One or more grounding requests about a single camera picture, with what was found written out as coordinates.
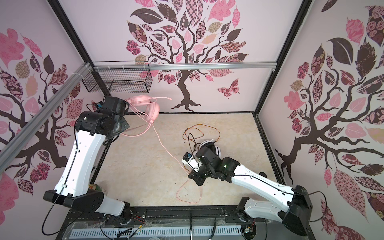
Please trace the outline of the pink headphones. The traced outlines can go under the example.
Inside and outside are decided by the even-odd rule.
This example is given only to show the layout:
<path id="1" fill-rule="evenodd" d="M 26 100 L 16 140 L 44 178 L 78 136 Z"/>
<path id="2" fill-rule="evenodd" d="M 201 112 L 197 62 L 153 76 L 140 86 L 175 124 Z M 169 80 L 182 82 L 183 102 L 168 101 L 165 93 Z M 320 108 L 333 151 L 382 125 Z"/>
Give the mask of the pink headphones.
<path id="1" fill-rule="evenodd" d="M 145 121 L 147 127 L 142 133 L 137 135 L 128 135 L 127 133 L 122 133 L 122 135 L 129 138 L 144 135 L 153 126 L 153 123 L 159 116 L 160 105 L 158 104 L 158 100 L 160 99 L 172 100 L 172 98 L 169 97 L 150 97 L 148 95 L 139 95 L 126 99 L 126 102 L 130 104 L 132 112 Z"/>

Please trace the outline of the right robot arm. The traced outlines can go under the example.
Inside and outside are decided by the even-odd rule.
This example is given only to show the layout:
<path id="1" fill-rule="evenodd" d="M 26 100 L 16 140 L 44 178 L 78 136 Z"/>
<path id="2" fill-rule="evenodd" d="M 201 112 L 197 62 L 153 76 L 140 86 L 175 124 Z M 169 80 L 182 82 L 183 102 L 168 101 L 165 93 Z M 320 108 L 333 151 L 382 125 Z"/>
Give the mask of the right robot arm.
<path id="1" fill-rule="evenodd" d="M 263 197 L 264 201 L 242 198 L 239 207 L 244 222 L 248 219 L 273 220 L 298 236 L 308 235 L 313 205 L 304 187 L 297 185 L 292 188 L 273 182 L 232 158 L 221 159 L 207 147 L 202 147 L 194 155 L 185 153 L 182 162 L 191 167 L 188 177 L 198 186 L 202 186 L 207 178 L 213 178 Z"/>

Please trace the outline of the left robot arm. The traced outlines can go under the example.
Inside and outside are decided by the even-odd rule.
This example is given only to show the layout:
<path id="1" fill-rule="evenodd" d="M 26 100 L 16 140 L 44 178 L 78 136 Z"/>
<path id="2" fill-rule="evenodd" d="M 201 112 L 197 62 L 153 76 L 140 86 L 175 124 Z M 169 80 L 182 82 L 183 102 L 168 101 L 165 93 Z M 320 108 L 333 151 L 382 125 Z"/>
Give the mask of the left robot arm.
<path id="1" fill-rule="evenodd" d="M 129 128 L 124 118 L 129 106 L 125 100 L 106 97 L 96 111 L 80 114 L 74 127 L 74 146 L 65 170 L 55 188 L 44 193 L 45 201 L 72 210 L 113 216 L 123 225 L 131 220 L 129 203 L 89 188 L 101 148 Z"/>

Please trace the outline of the white black headphones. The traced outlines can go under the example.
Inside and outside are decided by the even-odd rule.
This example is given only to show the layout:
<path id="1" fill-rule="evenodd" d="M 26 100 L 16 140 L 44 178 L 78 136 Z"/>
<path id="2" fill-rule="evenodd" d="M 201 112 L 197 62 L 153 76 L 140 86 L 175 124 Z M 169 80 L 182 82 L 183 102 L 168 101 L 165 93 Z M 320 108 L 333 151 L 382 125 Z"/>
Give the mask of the white black headphones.
<path id="1" fill-rule="evenodd" d="M 216 146 L 215 140 L 205 140 L 200 143 L 198 150 L 201 150 L 203 147 L 210 149 L 214 154 L 216 154 L 219 158 L 222 158 L 222 151 L 219 146 Z"/>

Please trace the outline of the green drink can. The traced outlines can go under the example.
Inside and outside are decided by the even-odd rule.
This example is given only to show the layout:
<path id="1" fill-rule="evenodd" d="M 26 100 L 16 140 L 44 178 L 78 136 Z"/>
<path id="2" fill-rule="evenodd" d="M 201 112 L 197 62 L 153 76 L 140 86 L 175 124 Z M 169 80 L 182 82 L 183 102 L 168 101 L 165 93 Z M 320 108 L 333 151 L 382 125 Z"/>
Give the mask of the green drink can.
<path id="1" fill-rule="evenodd" d="M 90 190 L 95 190 L 95 191 L 98 191 L 98 192 L 103 192 L 103 193 L 106 192 L 106 190 L 104 188 L 102 188 L 101 186 L 99 186 L 97 184 L 89 184 L 89 189 Z"/>

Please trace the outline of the aluminium rail left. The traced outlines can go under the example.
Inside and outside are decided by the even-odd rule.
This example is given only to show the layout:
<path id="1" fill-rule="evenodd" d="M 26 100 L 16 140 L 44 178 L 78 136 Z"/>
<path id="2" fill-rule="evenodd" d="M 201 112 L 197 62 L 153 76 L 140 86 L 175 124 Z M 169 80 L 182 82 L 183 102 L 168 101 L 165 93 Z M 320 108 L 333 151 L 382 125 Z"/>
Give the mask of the aluminium rail left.
<path id="1" fill-rule="evenodd" d="M 40 111 L 23 127 L 9 144 L 1 152 L 1 173 L 3 173 L 10 163 L 16 158 L 19 152 L 27 145 L 31 138 L 36 134 L 44 122 L 53 114 L 55 109 L 62 103 L 67 95 L 75 86 L 91 72 L 90 63 L 83 63 L 63 84 L 56 94 L 51 97 Z"/>

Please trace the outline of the aluminium rail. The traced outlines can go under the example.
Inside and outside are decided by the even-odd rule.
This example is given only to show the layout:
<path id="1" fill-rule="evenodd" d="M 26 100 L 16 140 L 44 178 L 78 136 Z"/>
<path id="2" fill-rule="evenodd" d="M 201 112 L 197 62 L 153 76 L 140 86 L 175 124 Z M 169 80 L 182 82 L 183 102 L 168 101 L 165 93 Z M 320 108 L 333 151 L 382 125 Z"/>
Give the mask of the aluminium rail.
<path id="1" fill-rule="evenodd" d="M 241 62 L 241 63 L 197 63 L 197 64 L 136 64 L 133 62 L 94 62 L 95 70 L 128 70 L 139 69 L 148 71 L 171 70 L 211 70 L 211 69 L 275 69 L 276 62 Z"/>
<path id="2" fill-rule="evenodd" d="M 1 152 L 1 173 L 3 173 L 10 163 L 16 158 L 19 152 L 27 145 L 31 138 L 36 134 L 44 122 L 53 114 L 55 109 L 62 103 L 67 95 L 75 86 L 91 72 L 90 63 L 83 63 L 63 84 L 56 94 L 51 97 L 40 111 L 23 127 L 9 144 Z"/>

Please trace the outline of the aluminium rail back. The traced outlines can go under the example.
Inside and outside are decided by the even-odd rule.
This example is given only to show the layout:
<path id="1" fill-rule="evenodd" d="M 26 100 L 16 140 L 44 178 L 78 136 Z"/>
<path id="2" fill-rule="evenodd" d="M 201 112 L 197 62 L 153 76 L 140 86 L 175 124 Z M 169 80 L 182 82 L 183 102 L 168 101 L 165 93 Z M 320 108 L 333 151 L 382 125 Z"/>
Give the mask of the aluminium rail back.
<path id="1" fill-rule="evenodd" d="M 211 69 L 275 69 L 276 62 L 241 62 L 241 63 L 197 63 L 197 64 L 136 64 L 133 62 L 94 62 L 95 70 L 128 70 L 139 69 L 148 71 L 171 70 L 211 70 Z"/>

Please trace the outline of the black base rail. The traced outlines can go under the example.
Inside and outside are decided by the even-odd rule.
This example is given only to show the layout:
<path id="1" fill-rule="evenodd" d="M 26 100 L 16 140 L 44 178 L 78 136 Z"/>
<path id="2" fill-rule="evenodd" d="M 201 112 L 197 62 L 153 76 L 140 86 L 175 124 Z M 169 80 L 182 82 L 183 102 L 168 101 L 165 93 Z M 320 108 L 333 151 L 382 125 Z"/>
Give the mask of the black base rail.
<path id="1" fill-rule="evenodd" d="M 117 220 L 98 213 L 81 213 L 70 210 L 64 223 L 64 230 L 58 233 L 57 240 L 68 240 L 73 229 L 94 228 L 151 228 L 151 227 L 197 227 L 197 226 L 240 226 L 242 240 L 301 240 L 281 223 L 250 219 L 243 222 L 235 205 L 226 206 L 173 206 L 173 207 L 133 207 L 132 219 L 125 225 Z M 216 240 L 240 240 L 239 237 Z"/>

